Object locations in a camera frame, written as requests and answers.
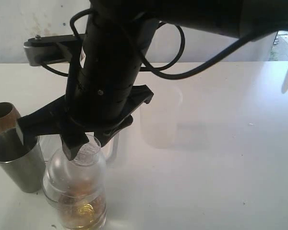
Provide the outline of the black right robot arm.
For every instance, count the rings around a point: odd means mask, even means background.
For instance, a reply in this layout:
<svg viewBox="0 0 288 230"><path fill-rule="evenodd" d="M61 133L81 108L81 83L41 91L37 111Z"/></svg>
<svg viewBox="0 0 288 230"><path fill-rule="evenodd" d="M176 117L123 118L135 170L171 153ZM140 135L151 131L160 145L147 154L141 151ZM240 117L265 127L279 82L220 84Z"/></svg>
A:
<svg viewBox="0 0 288 230"><path fill-rule="evenodd" d="M24 43L28 62L67 79L64 95L19 118L16 133L27 145L59 135L73 160L91 132L102 146L133 123L133 112L153 92L135 85L140 72L165 80L193 77L247 43L288 31L288 0L92 0L69 21L70 35L36 35ZM181 33L177 55L163 66L147 58L164 26ZM231 37L234 42L201 65L169 73L185 48L184 29Z"/></svg>

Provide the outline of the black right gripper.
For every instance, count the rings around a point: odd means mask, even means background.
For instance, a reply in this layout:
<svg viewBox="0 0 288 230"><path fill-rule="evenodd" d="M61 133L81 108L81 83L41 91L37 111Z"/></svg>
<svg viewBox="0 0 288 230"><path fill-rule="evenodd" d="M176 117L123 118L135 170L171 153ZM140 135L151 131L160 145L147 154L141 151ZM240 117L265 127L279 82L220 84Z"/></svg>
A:
<svg viewBox="0 0 288 230"><path fill-rule="evenodd" d="M146 85L133 86L118 117L109 121L99 118L88 122L72 119L67 112L63 95L39 110L17 119L16 132L22 144L32 137L59 134L62 150L66 158L72 161L80 148L89 142L86 132L94 132L101 147L106 146L120 131L133 123L132 113L141 104L150 103L153 95Z"/></svg>

